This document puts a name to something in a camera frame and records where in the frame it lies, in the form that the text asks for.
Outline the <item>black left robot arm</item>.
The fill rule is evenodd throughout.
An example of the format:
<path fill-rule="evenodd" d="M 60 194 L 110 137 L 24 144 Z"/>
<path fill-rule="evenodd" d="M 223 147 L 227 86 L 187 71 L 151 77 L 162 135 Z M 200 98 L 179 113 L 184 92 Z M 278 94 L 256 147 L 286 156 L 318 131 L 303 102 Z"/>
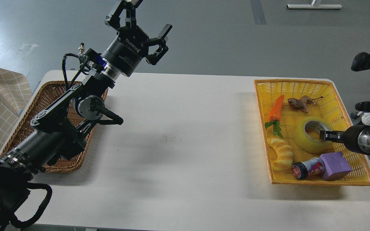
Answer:
<path fill-rule="evenodd" d="M 102 95 L 120 75 L 129 77 L 145 59 L 156 65 L 169 50 L 166 24 L 150 38 L 138 25 L 136 9 L 141 0 L 122 0 L 105 19 L 117 31 L 101 54 L 93 49 L 65 54 L 62 71 L 65 92 L 32 118 L 34 131 L 0 158 L 0 230 L 8 225 L 25 228 L 35 224 L 47 208 L 52 188 L 32 183 L 35 174 L 58 159 L 70 160 L 85 150 L 95 125 L 121 125 L 123 119 L 104 105 Z"/>

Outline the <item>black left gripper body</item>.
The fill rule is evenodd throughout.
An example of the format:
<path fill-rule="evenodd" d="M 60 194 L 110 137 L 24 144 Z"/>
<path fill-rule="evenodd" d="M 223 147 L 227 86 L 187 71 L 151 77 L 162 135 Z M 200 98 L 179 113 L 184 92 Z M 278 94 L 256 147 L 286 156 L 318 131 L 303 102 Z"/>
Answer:
<path fill-rule="evenodd" d="M 149 48 L 141 45 L 148 39 L 148 35 L 140 27 L 137 27 L 135 31 L 128 27 L 122 27 L 119 29 L 117 37 L 101 56 L 129 77 L 148 54 Z"/>

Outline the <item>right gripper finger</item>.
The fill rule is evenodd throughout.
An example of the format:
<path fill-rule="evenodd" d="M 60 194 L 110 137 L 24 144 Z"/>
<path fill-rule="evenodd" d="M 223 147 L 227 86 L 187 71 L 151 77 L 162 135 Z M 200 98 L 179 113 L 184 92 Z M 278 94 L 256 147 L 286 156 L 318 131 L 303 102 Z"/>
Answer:
<path fill-rule="evenodd" d="M 323 141 L 331 141 L 334 143 L 344 143 L 345 140 L 343 138 L 344 131 L 327 131 L 322 130 L 320 131 L 320 139 Z"/>

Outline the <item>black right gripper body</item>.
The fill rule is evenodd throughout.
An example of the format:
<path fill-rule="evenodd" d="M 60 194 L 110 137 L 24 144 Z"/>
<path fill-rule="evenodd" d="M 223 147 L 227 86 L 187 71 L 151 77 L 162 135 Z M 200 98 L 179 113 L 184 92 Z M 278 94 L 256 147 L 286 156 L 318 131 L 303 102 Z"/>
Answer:
<path fill-rule="evenodd" d="M 355 153 L 370 156 L 370 126 L 354 125 L 344 132 L 345 147 Z"/>

